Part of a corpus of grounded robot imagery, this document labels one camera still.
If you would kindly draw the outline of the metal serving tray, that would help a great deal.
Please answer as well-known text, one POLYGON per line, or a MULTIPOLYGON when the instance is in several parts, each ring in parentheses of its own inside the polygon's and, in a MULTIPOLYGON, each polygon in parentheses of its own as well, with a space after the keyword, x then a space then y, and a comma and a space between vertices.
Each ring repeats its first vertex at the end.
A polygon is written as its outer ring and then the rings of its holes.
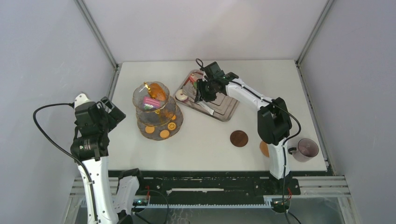
POLYGON ((194 102, 194 99, 196 96, 196 91, 197 91, 197 86, 193 86, 191 84, 191 82, 189 81, 189 76, 190 76, 190 74, 193 74, 193 73, 196 74, 198 79, 203 78, 202 71, 200 71, 200 70, 190 71, 190 73, 187 75, 186 79, 182 82, 182 84, 178 88, 178 90, 183 89, 183 92, 189 97, 189 99, 185 102, 181 102, 175 98, 175 94, 174 94, 174 98, 176 99, 176 101, 181 105, 184 105, 184 106, 189 107, 193 110, 196 110, 198 112, 201 112, 203 114, 211 116, 219 121, 222 121, 222 122, 229 121, 231 119, 231 117, 233 116, 236 108, 238 107, 239 101, 232 97, 225 96, 221 93, 218 93, 216 100, 214 100, 212 102, 206 102, 206 104, 214 110, 214 114, 210 115, 204 108, 202 108, 200 105, 198 105, 197 103, 194 102))

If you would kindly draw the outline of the pink purple cake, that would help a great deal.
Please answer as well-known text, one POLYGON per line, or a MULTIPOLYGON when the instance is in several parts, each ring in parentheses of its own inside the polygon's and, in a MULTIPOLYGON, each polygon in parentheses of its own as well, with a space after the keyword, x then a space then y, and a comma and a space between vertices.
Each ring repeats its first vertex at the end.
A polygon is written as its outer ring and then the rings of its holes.
POLYGON ((151 97, 145 96, 142 101, 144 110, 159 109, 161 102, 151 97))

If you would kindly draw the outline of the orange round biscuit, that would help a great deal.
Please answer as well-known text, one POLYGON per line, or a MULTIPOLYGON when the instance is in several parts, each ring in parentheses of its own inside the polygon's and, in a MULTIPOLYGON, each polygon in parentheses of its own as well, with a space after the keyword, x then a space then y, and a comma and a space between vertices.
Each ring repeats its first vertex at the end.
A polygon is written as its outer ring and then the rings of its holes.
POLYGON ((169 136, 170 136, 170 132, 169 132, 168 130, 162 130, 162 131, 160 132, 160 137, 163 138, 163 139, 166 139, 166 138, 168 138, 169 136))
POLYGON ((153 126, 146 126, 145 127, 145 132, 148 134, 152 134, 155 131, 155 127, 153 126))

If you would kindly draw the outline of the white frosted donut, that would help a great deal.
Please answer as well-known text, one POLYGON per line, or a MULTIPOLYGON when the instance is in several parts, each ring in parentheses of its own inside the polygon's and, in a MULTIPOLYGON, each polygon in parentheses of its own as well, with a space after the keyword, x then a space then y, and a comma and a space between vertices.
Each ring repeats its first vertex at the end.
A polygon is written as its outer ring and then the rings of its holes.
POLYGON ((183 89, 176 91, 175 98, 181 102, 185 102, 189 99, 189 97, 183 92, 183 89))

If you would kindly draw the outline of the three-tier glass dessert stand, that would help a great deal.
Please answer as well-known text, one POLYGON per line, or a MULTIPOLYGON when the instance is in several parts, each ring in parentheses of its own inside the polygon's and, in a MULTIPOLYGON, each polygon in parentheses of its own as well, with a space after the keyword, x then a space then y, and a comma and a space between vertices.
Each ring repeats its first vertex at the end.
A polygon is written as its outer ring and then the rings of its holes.
POLYGON ((144 82, 136 88, 133 93, 133 105, 136 109, 137 126, 141 134, 147 139, 156 141, 165 140, 160 137, 162 130, 168 130, 170 132, 168 138, 170 138, 179 132, 183 124, 184 117, 180 107, 177 105, 175 98, 170 95, 169 89, 161 82, 144 82), (159 109, 144 110, 142 101, 145 96, 150 97, 149 85, 151 83, 159 84, 165 91, 167 99, 161 101, 161 107, 159 109), (170 122, 177 124, 177 128, 173 131, 167 128, 170 122), (146 126, 155 127, 155 131, 152 134, 146 133, 146 126))

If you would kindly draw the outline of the brown cookie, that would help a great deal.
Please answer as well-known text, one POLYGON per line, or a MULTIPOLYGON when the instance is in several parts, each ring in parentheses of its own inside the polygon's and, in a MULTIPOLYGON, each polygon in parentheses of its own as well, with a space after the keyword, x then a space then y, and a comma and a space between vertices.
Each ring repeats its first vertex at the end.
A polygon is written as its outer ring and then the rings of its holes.
POLYGON ((151 83, 149 86, 149 95, 151 98, 158 101, 165 101, 167 99, 163 88, 157 83, 151 83))

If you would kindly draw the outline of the orange lotus-pattern biscuit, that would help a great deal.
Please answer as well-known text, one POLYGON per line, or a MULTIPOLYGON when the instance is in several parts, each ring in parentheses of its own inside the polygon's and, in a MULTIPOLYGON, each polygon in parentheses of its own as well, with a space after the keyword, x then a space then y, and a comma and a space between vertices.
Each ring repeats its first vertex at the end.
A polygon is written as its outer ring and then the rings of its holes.
POLYGON ((175 129, 177 128, 177 124, 174 123, 174 122, 170 122, 170 123, 167 125, 167 128, 168 128, 169 130, 173 131, 173 130, 175 130, 175 129))

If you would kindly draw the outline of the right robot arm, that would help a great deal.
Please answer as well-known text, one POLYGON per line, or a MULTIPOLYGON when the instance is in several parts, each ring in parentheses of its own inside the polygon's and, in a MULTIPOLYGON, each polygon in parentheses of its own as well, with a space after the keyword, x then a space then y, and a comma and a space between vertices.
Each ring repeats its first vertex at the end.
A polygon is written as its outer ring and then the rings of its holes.
POLYGON ((204 76, 196 81, 195 102, 212 102, 218 93, 232 97, 257 111, 257 132, 269 149, 270 189, 282 194, 288 189, 290 168, 287 164, 285 144, 292 128, 291 115, 282 98, 268 98, 251 89, 233 72, 225 73, 213 62, 207 66, 196 59, 204 76))

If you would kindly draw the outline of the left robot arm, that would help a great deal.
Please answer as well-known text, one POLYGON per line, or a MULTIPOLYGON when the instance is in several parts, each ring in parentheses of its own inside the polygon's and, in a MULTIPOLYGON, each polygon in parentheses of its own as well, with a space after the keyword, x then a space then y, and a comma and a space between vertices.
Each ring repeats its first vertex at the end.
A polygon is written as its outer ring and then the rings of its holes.
POLYGON ((76 129, 71 154, 78 164, 88 210, 89 224, 131 224, 135 195, 146 182, 138 168, 122 171, 116 198, 112 199, 108 175, 109 137, 126 116, 107 97, 98 102, 80 93, 74 100, 76 129))

